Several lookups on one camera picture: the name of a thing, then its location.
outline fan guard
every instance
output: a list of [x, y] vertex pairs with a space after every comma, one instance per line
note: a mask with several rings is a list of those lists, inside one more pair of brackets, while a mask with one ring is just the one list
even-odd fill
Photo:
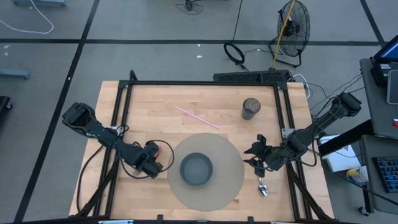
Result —
[[[292, 1], [288, 2], [278, 13], [278, 35], [289, 12]], [[310, 15], [303, 3], [296, 1], [287, 25], [282, 34], [281, 51], [291, 57], [303, 52], [310, 38]]]

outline large gray plate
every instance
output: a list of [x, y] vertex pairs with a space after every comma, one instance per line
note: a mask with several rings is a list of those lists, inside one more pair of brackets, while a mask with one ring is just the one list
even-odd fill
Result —
[[[213, 175], [205, 185], [192, 186], [181, 178], [181, 161], [193, 152], [206, 155], [213, 164]], [[174, 165], [167, 177], [172, 192], [184, 205], [209, 212], [225, 207], [238, 195], [244, 179], [243, 161], [235, 146], [224, 137], [194, 134], [175, 148]]]

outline computer monitor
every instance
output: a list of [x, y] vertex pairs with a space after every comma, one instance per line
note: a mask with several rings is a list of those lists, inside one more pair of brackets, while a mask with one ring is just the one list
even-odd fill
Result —
[[373, 59], [376, 63], [398, 62], [398, 35], [388, 42]]

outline pink straw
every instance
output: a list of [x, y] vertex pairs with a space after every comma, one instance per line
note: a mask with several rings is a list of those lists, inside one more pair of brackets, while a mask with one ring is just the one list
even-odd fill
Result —
[[206, 124], [210, 124], [210, 125], [212, 125], [213, 127], [220, 129], [219, 126], [214, 125], [214, 124], [211, 124], [210, 122], [205, 121], [204, 119], [201, 119], [201, 118], [199, 118], [199, 117], [197, 117], [197, 116], [195, 116], [195, 115], [189, 113], [189, 112], [186, 111], [186, 110], [183, 110], [183, 109], [181, 109], [181, 108], [179, 108], [179, 107], [177, 107], [177, 106], [176, 106], [175, 108], [178, 109], [178, 110], [180, 110], [180, 111], [182, 111], [182, 112], [184, 112], [184, 113], [186, 113], [186, 114], [188, 114], [188, 115], [190, 115], [190, 116], [193, 116], [194, 118], [196, 118], [196, 119], [198, 119], [198, 120], [200, 120], [200, 121], [203, 121], [203, 122], [206, 123]]

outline white cable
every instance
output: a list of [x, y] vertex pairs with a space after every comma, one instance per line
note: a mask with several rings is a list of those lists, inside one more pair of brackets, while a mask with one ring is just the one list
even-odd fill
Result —
[[50, 23], [51, 29], [50, 29], [48, 32], [38, 32], [38, 31], [20, 30], [20, 29], [16, 29], [16, 28], [13, 28], [13, 27], [7, 25], [7, 24], [6, 24], [5, 22], [3, 22], [1, 19], [0, 19], [0, 22], [1, 22], [2, 24], [4, 24], [6, 27], [8, 27], [8, 28], [10, 28], [10, 29], [12, 29], [12, 30], [15, 30], [15, 31], [19, 31], [19, 32], [26, 32], [26, 33], [30, 33], [30, 34], [49, 34], [49, 33], [51, 33], [51, 31], [54, 30], [54, 25], [52, 24], [52, 22], [51, 22], [49, 19], [47, 19], [47, 18], [42, 14], [42, 12], [39, 11], [39, 9], [36, 7], [36, 5], [35, 5], [35, 3], [33, 2], [33, 0], [30, 0], [30, 1], [31, 1], [31, 3], [32, 3], [33, 7], [35, 7], [36, 11], [37, 11], [40, 15], [42, 15], [42, 17], [43, 17], [47, 22]]
[[306, 79], [305, 79], [304, 76], [301, 75], [301, 74], [295, 74], [295, 75], [293, 76], [293, 78], [294, 78], [294, 77], [297, 77], [297, 76], [300, 76], [300, 77], [304, 80], [304, 84], [307, 86], [307, 92], [308, 92], [307, 99], [309, 99], [310, 96], [311, 96], [311, 92], [310, 92], [310, 87], [308, 87], [308, 83], [307, 83]]

